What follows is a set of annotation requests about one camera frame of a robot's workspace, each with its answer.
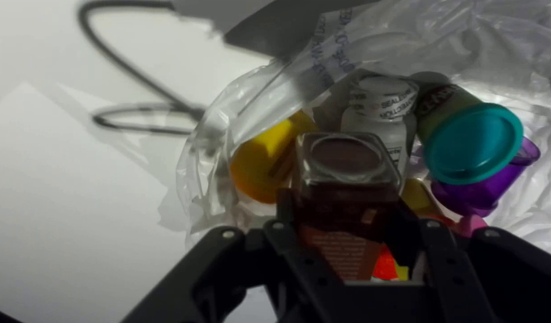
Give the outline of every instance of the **plastic bag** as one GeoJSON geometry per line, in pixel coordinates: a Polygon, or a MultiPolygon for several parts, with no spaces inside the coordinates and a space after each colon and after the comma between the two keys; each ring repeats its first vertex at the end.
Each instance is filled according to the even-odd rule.
{"type": "Polygon", "coordinates": [[[209,110],[178,166],[193,230],[261,227],[274,207],[245,202],[230,184],[234,150],[365,69],[388,76],[437,72],[516,112],[541,150],[489,218],[551,252],[551,0],[392,0],[322,17],[290,62],[243,76],[209,110]]]}

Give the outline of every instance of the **white table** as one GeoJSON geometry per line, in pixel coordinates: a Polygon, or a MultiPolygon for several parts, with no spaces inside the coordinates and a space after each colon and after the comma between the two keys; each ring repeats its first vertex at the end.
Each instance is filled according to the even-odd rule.
{"type": "MultiPolygon", "coordinates": [[[[184,139],[90,123],[103,105],[153,98],[83,40],[74,11],[0,0],[0,311],[31,323],[119,322],[186,254],[184,139]]],[[[204,20],[114,13],[99,28],[193,105],[268,63],[204,20]]]]}

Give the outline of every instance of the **purple cap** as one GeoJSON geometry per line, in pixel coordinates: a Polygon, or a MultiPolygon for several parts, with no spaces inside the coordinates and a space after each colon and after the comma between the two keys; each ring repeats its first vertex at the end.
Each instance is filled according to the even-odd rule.
{"type": "Polygon", "coordinates": [[[516,184],[528,166],[541,159],[541,150],[528,139],[521,153],[496,177],[473,186],[448,186],[433,182],[435,198],[460,216],[485,218],[498,209],[498,202],[516,184]]]}

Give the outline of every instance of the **yellow cap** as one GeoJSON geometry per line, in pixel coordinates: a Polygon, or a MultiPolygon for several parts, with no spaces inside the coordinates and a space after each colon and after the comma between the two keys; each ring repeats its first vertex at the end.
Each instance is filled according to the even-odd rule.
{"type": "Polygon", "coordinates": [[[315,123],[299,112],[245,142],[230,162],[238,191],[261,203],[277,203],[277,191],[293,171],[295,139],[311,132],[317,132],[315,123]]]}
{"type": "Polygon", "coordinates": [[[426,191],[422,182],[410,178],[405,184],[403,202],[417,214],[417,216],[439,216],[440,209],[437,207],[431,194],[426,191]]]}

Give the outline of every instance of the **black cable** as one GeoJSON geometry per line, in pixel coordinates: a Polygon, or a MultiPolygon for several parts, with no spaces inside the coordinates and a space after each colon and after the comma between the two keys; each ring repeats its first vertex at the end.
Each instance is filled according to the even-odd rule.
{"type": "Polygon", "coordinates": [[[148,126],[130,126],[130,125],[117,125],[110,121],[108,117],[117,116],[128,116],[128,114],[184,114],[191,117],[193,121],[204,119],[204,110],[195,110],[187,107],[182,99],[178,99],[171,90],[153,81],[150,76],[146,76],[143,71],[134,67],[130,62],[126,62],[121,55],[117,55],[112,47],[103,42],[98,33],[92,28],[92,13],[101,10],[123,10],[123,8],[143,8],[143,10],[166,10],[173,11],[173,4],[169,0],[89,0],[85,2],[80,11],[80,26],[83,35],[89,38],[89,42],[116,67],[130,74],[134,80],[143,83],[146,89],[150,89],[153,94],[168,101],[168,107],[155,107],[155,105],[135,105],[135,108],[110,108],[107,112],[96,114],[94,121],[96,125],[110,130],[126,130],[126,132],[148,132],[148,133],[162,133],[162,135],[189,135],[189,130],[168,130],[168,128],[148,128],[148,126]]]}

